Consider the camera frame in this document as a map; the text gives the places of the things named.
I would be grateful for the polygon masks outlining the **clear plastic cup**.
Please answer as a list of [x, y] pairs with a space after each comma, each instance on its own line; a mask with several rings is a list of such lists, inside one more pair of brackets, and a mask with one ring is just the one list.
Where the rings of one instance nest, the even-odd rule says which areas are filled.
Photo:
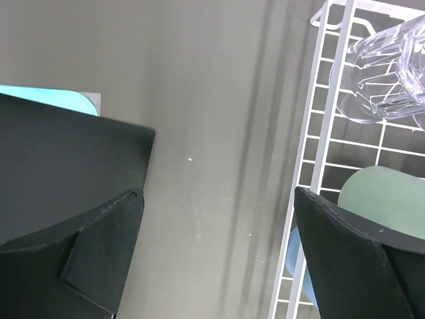
[[357, 41], [347, 49], [346, 90], [336, 109], [363, 124], [413, 117], [424, 127], [424, 17]]

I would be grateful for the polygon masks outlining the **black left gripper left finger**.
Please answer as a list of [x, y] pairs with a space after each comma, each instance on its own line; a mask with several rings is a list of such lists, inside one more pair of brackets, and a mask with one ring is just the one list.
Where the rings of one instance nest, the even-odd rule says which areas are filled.
[[138, 188], [1, 245], [2, 318], [112, 318], [144, 209]]

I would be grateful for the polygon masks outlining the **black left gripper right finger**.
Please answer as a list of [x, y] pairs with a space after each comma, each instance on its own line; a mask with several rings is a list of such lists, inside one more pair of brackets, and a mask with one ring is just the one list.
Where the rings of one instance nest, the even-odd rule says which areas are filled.
[[302, 187], [294, 213], [322, 318], [423, 318], [424, 240]]

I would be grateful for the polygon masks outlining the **dark green cup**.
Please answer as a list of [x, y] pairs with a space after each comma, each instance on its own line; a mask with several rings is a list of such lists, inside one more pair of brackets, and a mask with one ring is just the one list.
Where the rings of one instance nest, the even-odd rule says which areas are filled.
[[354, 173], [338, 206], [400, 233], [424, 238], [424, 180], [382, 166]]

